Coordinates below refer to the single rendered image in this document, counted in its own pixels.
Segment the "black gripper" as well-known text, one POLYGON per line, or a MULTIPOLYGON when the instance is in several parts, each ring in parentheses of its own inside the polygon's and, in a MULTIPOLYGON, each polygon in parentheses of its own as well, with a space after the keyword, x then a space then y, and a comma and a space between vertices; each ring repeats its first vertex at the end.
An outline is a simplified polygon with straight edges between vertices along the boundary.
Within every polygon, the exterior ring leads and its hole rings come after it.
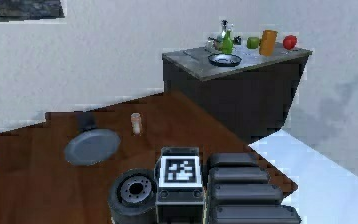
POLYGON ((107 199, 114 224, 157 224, 154 172, 135 168, 112 184, 107 199))

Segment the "brown wooden table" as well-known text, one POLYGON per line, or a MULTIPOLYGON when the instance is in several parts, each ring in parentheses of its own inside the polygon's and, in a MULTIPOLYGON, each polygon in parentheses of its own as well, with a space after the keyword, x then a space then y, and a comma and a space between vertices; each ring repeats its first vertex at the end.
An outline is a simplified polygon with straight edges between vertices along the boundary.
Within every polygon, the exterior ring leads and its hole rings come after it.
POLYGON ((204 155, 248 146, 181 93, 153 95, 98 109, 99 126, 121 137, 109 160, 75 167, 63 149, 75 116, 51 112, 42 124, 0 134, 0 224, 112 224, 110 185, 130 168, 151 168, 164 146, 197 146, 204 155), (131 114, 141 115, 135 135, 131 114))

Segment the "grey frying pan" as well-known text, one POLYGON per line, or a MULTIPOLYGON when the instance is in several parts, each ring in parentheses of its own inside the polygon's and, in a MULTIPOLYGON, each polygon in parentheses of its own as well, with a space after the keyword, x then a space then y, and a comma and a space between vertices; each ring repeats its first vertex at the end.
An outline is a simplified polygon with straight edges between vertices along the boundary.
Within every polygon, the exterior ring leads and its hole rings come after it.
POLYGON ((92 112, 76 114, 79 134, 64 149, 65 159, 75 166, 91 166, 109 159, 118 150, 120 136, 98 128, 92 112))

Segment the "dark cabinet with grey top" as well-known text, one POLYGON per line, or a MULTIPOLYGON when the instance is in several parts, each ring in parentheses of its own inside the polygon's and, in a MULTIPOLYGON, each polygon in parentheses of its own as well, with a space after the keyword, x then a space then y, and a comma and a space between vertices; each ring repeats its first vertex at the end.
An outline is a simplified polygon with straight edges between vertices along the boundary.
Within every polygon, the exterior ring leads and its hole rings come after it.
POLYGON ((183 93, 248 144, 280 130, 312 52, 278 43, 262 56, 238 45, 233 53, 241 62, 234 67, 211 64, 215 53, 207 47, 164 53, 164 90, 183 93))

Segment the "black round pan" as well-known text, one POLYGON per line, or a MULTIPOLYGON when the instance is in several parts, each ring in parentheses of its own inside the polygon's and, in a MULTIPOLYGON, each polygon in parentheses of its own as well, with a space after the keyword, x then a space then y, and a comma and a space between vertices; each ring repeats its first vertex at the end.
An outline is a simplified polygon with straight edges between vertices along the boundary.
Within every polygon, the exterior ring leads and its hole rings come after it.
POLYGON ((208 57, 208 61, 219 67, 235 67, 241 63, 241 58, 232 54, 212 54, 208 57))

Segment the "green bottle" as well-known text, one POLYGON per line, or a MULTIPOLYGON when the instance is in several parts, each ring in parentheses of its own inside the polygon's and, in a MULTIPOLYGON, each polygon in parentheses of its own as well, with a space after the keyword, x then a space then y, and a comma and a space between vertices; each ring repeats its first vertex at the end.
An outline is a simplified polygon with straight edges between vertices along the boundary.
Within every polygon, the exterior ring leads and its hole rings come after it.
POLYGON ((231 40, 231 31, 227 30, 223 41, 221 51, 223 54, 231 54, 233 50, 233 41, 231 40))

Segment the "green apple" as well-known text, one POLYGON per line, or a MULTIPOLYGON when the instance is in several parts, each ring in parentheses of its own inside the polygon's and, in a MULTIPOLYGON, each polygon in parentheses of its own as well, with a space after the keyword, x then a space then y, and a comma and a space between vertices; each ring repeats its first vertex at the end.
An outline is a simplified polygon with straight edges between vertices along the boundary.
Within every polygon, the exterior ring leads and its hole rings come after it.
POLYGON ((249 37, 247 39, 246 46, 248 49, 257 49, 260 46, 260 38, 259 37, 249 37))

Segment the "orange box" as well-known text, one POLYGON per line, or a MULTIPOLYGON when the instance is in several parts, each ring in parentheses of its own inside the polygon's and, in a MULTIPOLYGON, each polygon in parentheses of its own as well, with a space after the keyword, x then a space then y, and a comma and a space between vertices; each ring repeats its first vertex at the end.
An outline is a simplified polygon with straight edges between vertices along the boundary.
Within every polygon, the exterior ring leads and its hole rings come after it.
POLYGON ((276 43, 277 31, 264 30, 260 41, 259 54, 262 56, 271 56, 276 43))

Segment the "dark framed picture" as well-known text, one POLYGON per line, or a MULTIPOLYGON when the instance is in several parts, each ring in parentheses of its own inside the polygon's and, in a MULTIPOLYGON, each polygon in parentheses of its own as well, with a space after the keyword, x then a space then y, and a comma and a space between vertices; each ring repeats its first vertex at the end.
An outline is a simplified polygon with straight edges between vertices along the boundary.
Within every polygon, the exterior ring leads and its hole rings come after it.
POLYGON ((0 0, 0 22, 64 17, 61 0, 0 0))

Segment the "red tomato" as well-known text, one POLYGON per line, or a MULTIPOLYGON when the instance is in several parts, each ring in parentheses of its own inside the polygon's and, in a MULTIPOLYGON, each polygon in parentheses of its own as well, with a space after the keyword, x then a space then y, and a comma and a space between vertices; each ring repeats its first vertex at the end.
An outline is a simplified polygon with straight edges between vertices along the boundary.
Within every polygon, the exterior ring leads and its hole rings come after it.
POLYGON ((297 44, 297 37, 294 35, 288 35, 283 40, 283 47, 287 50, 293 49, 297 44))

